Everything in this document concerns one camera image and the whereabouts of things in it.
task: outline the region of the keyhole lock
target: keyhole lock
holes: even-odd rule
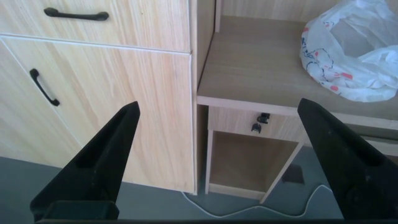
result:
[[[257,117],[257,123],[254,123],[251,126],[251,131],[257,131],[260,134],[261,124],[268,124],[269,117],[270,117],[269,113],[261,113],[261,115]]]

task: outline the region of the white cable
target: white cable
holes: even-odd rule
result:
[[[285,217],[289,217],[289,218],[300,218],[300,217],[302,217],[302,216],[304,216],[304,215],[306,214],[307,209],[308,209],[308,205],[310,204],[310,201],[311,201],[313,195],[315,194],[315,192],[316,192],[320,187],[326,188],[326,189],[328,189],[330,192],[332,192],[330,188],[328,188],[327,186],[325,186],[325,185],[323,185],[323,184],[321,184],[321,185],[319,185],[318,187],[316,187],[316,189],[312,192],[311,196],[310,196],[310,197],[308,198],[308,200],[307,200],[307,204],[305,205],[304,212],[301,213],[300,215],[288,215],[288,214],[284,214],[284,213],[278,212],[277,210],[274,210],[274,209],[272,209],[272,208],[267,208],[267,207],[261,206],[261,205],[256,205],[256,206],[253,206],[253,207],[245,208],[245,209],[243,209],[243,210],[240,210],[240,211],[237,211],[237,212],[233,212],[233,213],[230,213],[230,214],[226,214],[226,215],[214,215],[214,214],[212,214],[212,213],[210,213],[210,212],[207,212],[204,208],[202,208],[200,205],[198,205],[198,204],[197,204],[196,202],[194,202],[193,200],[189,199],[189,198],[185,195],[184,192],[181,192],[181,193],[182,193],[182,195],[185,197],[185,199],[187,199],[189,202],[191,202],[194,206],[196,206],[196,207],[199,208],[201,211],[203,211],[203,212],[206,213],[207,215],[209,215],[209,216],[211,216],[211,217],[214,217],[214,218],[226,218],[226,217],[230,217],[231,215],[236,215],[236,214],[239,214],[239,213],[242,213],[242,212],[248,211],[248,210],[250,210],[250,209],[254,209],[254,208],[262,208],[262,209],[265,209],[265,210],[268,210],[268,211],[271,211],[271,212],[274,212],[274,213],[276,213],[276,214],[279,214],[279,215],[282,215],[282,216],[285,216]]]

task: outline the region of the drawer handle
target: drawer handle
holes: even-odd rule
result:
[[[45,98],[54,106],[58,106],[60,104],[60,102],[57,99],[51,100],[50,97],[48,96],[48,94],[46,94],[46,92],[43,90],[43,87],[40,85],[39,81],[37,81],[37,77],[39,77],[39,72],[36,69],[32,69],[30,72],[30,77],[32,77],[33,82],[36,83],[37,87],[39,88],[39,90],[43,93],[43,95],[45,96]]]
[[[51,7],[44,9],[44,13],[50,17],[88,19],[94,21],[105,21],[109,17],[109,14],[107,12],[99,12],[93,15],[79,15],[79,14],[68,14],[68,13],[58,12],[58,10]]]

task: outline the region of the gray floor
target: gray floor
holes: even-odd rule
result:
[[[305,185],[279,182],[263,206],[289,215],[299,215],[319,184],[327,184],[315,152],[303,148],[294,164],[302,166]],[[0,222],[32,223],[29,203],[33,197],[59,172],[60,169],[0,157]],[[189,197],[204,209],[216,215],[232,213],[258,201],[222,194],[203,193]],[[190,204],[180,192],[123,183],[117,206],[119,219],[136,220],[208,220],[212,217]],[[282,215],[264,209],[253,209],[228,217],[229,219],[282,219]],[[342,218],[333,194],[318,190],[309,203],[307,213],[301,218]]]

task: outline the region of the wooden cabinet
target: wooden cabinet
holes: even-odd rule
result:
[[[107,12],[105,21],[49,17]],[[1,0],[0,32],[51,39],[189,52],[185,0]]]
[[[81,146],[3,43],[0,83],[0,156],[66,165]]]
[[[48,7],[109,17],[49,17]],[[28,84],[18,77],[2,82],[2,133],[23,128],[0,137],[0,156],[62,167],[122,106],[138,101],[141,117],[123,180],[197,193],[198,146],[205,142],[197,127],[206,121],[196,93],[214,9],[214,0],[0,0],[0,39],[7,48],[1,65],[14,62],[35,92],[21,91]],[[1,77],[10,69],[2,68]],[[29,79],[32,69],[58,106]],[[28,117],[32,106],[39,109]],[[49,152],[55,142],[62,146]],[[30,151],[19,153],[22,148]]]
[[[82,146],[122,106],[138,101],[141,117],[124,180],[193,190],[189,55],[3,41],[26,71],[39,71],[60,102],[54,110]]]
[[[264,202],[304,144],[302,98],[321,104],[383,154],[398,156],[398,96],[346,100],[313,81],[299,59],[305,23],[337,1],[219,0],[198,89],[209,106],[206,192]],[[397,12],[398,1],[388,1]],[[269,113],[261,133],[251,126]]]

